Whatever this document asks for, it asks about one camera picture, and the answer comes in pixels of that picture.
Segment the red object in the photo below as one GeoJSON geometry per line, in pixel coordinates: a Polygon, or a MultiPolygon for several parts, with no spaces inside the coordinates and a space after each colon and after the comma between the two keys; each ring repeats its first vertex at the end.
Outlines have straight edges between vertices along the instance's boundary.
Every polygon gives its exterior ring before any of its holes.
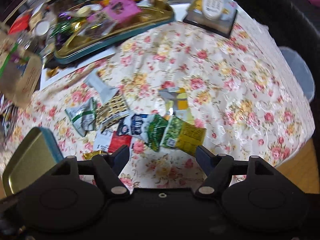
{"type": "Polygon", "coordinates": [[[14,23],[11,25],[8,34],[13,34],[17,32],[21,32],[29,28],[29,20],[31,18],[30,14],[22,15],[21,17],[17,18],[14,23]]]}
{"type": "Polygon", "coordinates": [[[130,135],[118,136],[116,132],[113,132],[108,152],[114,153],[122,145],[127,145],[128,147],[130,147],[131,140],[132,137],[130,135]]]}

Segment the floral tablecloth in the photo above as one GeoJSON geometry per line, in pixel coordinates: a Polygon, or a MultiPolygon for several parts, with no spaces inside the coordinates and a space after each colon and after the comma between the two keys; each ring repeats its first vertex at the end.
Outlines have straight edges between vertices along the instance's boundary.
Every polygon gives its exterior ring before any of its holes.
{"type": "MultiPolygon", "coordinates": [[[[164,115],[158,90],[185,88],[196,126],[207,129],[204,146],[214,154],[226,153],[236,160],[259,155],[276,166],[295,155],[314,130],[308,102],[266,27],[239,14],[231,38],[226,39],[175,22],[135,36],[111,59],[35,92],[31,105],[20,111],[7,151],[1,155],[1,172],[33,126],[50,128],[64,156],[82,160],[92,151],[96,132],[78,135],[64,110],[92,96],[100,100],[83,83],[93,68],[107,84],[120,89],[137,113],[164,115]]],[[[120,178],[129,189],[198,187],[204,173],[195,158],[180,150],[161,147],[154,152],[135,140],[120,178]]]]}

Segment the wooden surface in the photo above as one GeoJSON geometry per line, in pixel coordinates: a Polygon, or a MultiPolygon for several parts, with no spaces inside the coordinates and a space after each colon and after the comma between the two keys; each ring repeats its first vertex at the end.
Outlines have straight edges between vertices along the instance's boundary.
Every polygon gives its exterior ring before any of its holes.
{"type": "MultiPolygon", "coordinates": [[[[283,163],[278,170],[306,193],[320,193],[318,165],[312,139],[291,160],[283,163]]],[[[4,190],[0,183],[0,199],[4,190]]]]}

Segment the metal tin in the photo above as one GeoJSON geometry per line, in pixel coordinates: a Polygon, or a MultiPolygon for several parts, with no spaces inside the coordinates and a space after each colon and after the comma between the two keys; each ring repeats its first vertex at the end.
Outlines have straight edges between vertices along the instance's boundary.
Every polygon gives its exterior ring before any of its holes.
{"type": "Polygon", "coordinates": [[[4,170],[2,180],[6,195],[28,187],[62,159],[51,131],[42,127],[32,128],[4,170]]]}
{"type": "Polygon", "coordinates": [[[166,3],[157,2],[156,7],[141,6],[139,8],[142,12],[133,17],[129,26],[122,28],[116,26],[114,31],[99,39],[91,40],[86,36],[77,36],[79,31],[76,31],[60,50],[55,50],[56,60],[61,64],[67,64],[97,49],[174,21],[174,11],[166,3]]]}

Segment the gold tray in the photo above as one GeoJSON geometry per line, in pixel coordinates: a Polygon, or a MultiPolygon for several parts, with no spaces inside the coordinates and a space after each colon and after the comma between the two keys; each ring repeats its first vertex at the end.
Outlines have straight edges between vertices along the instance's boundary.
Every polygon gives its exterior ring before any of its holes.
{"type": "Polygon", "coordinates": [[[161,21],[166,21],[174,17],[174,11],[171,6],[164,2],[156,1],[154,7],[139,6],[142,12],[134,16],[127,27],[116,25],[108,35],[102,36],[99,39],[92,40],[87,36],[78,36],[78,33],[82,30],[77,30],[73,35],[65,42],[62,48],[54,52],[56,58],[65,58],[71,54],[80,51],[92,44],[103,41],[112,36],[131,31],[134,29],[142,28],[147,25],[155,24],[161,21]]]}
{"type": "Polygon", "coordinates": [[[6,196],[28,187],[62,159],[51,131],[40,127],[32,128],[4,170],[2,181],[6,196]]]}

